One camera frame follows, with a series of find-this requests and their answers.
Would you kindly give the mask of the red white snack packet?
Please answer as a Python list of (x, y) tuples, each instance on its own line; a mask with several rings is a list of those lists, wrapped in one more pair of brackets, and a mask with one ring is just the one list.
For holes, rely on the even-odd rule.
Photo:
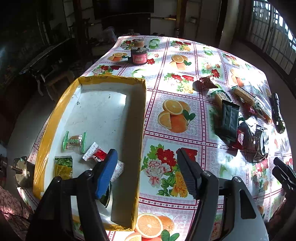
[[(96, 142), (93, 142), (86, 153), (82, 156), (82, 159), (84, 161), (94, 160), (96, 162), (102, 162), (105, 160), (106, 157), (107, 153), (102, 148), (100, 148), (100, 146)], [(114, 182), (116, 179), (118, 179), (119, 176), (124, 172), (124, 170), (125, 164), (118, 160), (114, 169), (114, 173), (111, 177), (111, 182)]]

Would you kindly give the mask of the green small snack packet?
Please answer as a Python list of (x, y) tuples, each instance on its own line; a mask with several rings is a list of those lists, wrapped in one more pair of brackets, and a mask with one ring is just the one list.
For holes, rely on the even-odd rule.
[(107, 206), (109, 205), (109, 202), (111, 200), (111, 194), (112, 194), (112, 183), (110, 182), (107, 187), (106, 193), (102, 195), (102, 197), (100, 198), (100, 202), (105, 208), (107, 208)]

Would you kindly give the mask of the green-ended round candy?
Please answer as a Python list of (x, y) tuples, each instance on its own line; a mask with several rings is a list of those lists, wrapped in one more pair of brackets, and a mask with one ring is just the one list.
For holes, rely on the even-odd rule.
[(86, 152), (86, 138), (86, 132), (81, 135), (69, 136), (69, 132), (66, 131), (62, 141), (62, 150), (65, 151), (72, 147), (78, 147), (80, 148), (80, 152), (84, 154)]

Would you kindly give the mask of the silver foil snack bag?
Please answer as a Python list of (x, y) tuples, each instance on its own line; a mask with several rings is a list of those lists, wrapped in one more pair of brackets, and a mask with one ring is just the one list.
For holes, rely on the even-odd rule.
[(260, 125), (254, 116), (239, 121), (239, 128), (244, 133), (243, 145), (255, 151), (252, 163), (259, 163), (269, 154), (269, 136), (267, 128)]

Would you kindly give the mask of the yellow green snack packet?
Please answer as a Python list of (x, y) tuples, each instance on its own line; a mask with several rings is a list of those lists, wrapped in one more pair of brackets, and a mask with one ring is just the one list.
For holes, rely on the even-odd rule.
[(54, 158), (54, 175), (63, 180), (73, 178), (73, 158), (71, 156), (56, 156)]

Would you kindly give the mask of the red small snack packet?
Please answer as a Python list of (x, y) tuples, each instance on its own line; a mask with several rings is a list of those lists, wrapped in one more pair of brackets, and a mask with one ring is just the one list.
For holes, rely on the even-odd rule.
[(243, 141), (244, 141), (244, 132), (241, 130), (237, 131), (237, 139), (232, 143), (232, 148), (234, 149), (243, 149)]

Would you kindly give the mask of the dark green snack pack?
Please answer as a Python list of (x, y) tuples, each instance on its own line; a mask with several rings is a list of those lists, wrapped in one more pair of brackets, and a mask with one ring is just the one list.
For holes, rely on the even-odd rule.
[(215, 134), (228, 142), (235, 142), (237, 139), (238, 118), (239, 106), (222, 100), (222, 114), (219, 125), (215, 128)]

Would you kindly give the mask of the orange cracker pack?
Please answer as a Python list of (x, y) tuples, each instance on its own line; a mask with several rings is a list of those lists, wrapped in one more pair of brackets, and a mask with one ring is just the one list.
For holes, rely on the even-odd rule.
[(272, 113), (270, 108), (259, 98), (255, 98), (254, 108), (257, 113), (268, 123), (272, 122)]

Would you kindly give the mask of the green cracker pack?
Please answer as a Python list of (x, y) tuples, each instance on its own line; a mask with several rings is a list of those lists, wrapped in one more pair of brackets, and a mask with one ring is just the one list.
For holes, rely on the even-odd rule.
[(228, 102), (232, 102), (232, 99), (229, 97), (229, 95), (222, 89), (210, 89), (207, 93), (207, 96), (214, 100), (218, 106), (219, 109), (222, 109), (222, 101), (228, 101)]

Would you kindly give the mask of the green wafer pack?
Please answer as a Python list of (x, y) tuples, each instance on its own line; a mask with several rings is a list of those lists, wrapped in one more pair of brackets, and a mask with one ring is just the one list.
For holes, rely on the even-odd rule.
[(242, 98), (245, 102), (247, 102), (253, 108), (256, 107), (255, 97), (253, 97), (249, 92), (244, 90), (242, 87), (239, 87), (237, 85), (237, 86), (232, 87), (231, 90), (234, 92), (234, 94), (236, 94), (237, 96)]

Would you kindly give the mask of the dark red foil snack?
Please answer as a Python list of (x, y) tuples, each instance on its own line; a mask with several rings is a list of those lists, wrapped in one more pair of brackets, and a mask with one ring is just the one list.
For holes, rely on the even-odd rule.
[(200, 77), (200, 89), (201, 90), (209, 90), (209, 89), (217, 89), (219, 88), (215, 83), (214, 83), (214, 77), (213, 75), (205, 76), (205, 77)]

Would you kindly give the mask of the green snack by flashlight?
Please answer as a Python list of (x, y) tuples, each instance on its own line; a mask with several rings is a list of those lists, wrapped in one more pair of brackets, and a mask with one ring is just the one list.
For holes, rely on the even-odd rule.
[(278, 133), (284, 133), (285, 132), (285, 122), (282, 119), (276, 120), (275, 128)]

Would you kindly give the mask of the black flashlight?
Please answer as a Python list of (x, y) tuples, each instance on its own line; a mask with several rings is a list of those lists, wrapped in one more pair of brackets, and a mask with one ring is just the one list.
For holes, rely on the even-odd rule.
[(280, 101), (277, 93), (273, 93), (271, 95), (271, 107), (272, 107), (273, 122), (275, 124), (276, 120), (282, 119), (280, 114)]

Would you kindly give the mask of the yellow-taped white box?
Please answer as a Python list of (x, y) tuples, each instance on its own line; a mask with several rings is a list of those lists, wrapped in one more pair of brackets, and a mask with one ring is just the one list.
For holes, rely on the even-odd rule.
[(83, 160), (92, 144), (117, 151), (123, 173), (112, 183), (111, 203), (97, 204), (104, 227), (131, 231), (138, 214), (146, 85), (141, 78), (77, 78), (63, 93), (46, 125), (35, 163), (33, 194), (42, 198), (54, 178), (56, 157), (72, 158), (73, 177), (94, 167)]

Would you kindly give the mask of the small red candy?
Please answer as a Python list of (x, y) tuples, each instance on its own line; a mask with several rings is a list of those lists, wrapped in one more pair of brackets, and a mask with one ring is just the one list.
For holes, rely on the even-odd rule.
[(256, 111), (253, 109), (253, 107), (250, 104), (244, 102), (242, 104), (242, 108), (243, 108), (243, 112), (248, 116), (256, 116)]

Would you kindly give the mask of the floral fruit tablecloth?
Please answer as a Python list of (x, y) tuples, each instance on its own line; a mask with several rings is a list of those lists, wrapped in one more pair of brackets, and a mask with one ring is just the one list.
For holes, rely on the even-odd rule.
[[(127, 62), (134, 37), (120, 37), (116, 44), (82, 76), (114, 75), (141, 78), (146, 85), (144, 137), (139, 172), (139, 221), (150, 225), (157, 219), (163, 233), (157, 240), (184, 240), (193, 222), (198, 202), (188, 192), (177, 164), (177, 150), (185, 148), (191, 160), (219, 178), (240, 177), (247, 186), (264, 222), (273, 219), (285, 201), (280, 182), (273, 176), (273, 160), (292, 167), (287, 133), (278, 133), (272, 122), (254, 116), (267, 128), (269, 154), (252, 163), (255, 151), (234, 149), (214, 132), (218, 104), (200, 89), (200, 77), (213, 75), (243, 112), (242, 98), (231, 90), (242, 87), (269, 108), (271, 96), (266, 75), (250, 63), (217, 48), (184, 39), (143, 36), (147, 63)], [(36, 163), (46, 125), (37, 138), (29, 160)], [(33, 191), (19, 188), (24, 202), (35, 209), (39, 202)]]

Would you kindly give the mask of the brass electric motor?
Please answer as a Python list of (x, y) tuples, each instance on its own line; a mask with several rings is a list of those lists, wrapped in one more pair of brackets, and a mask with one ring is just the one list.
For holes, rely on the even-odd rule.
[(15, 171), (14, 177), (17, 187), (33, 187), (35, 165), (28, 161), (27, 156), (15, 158), (11, 169)]

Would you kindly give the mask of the red-labelled dark jar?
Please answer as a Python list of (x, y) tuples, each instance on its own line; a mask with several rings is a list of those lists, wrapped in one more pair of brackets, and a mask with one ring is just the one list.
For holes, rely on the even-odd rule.
[(135, 39), (130, 49), (132, 64), (144, 65), (147, 63), (147, 46), (144, 40)]

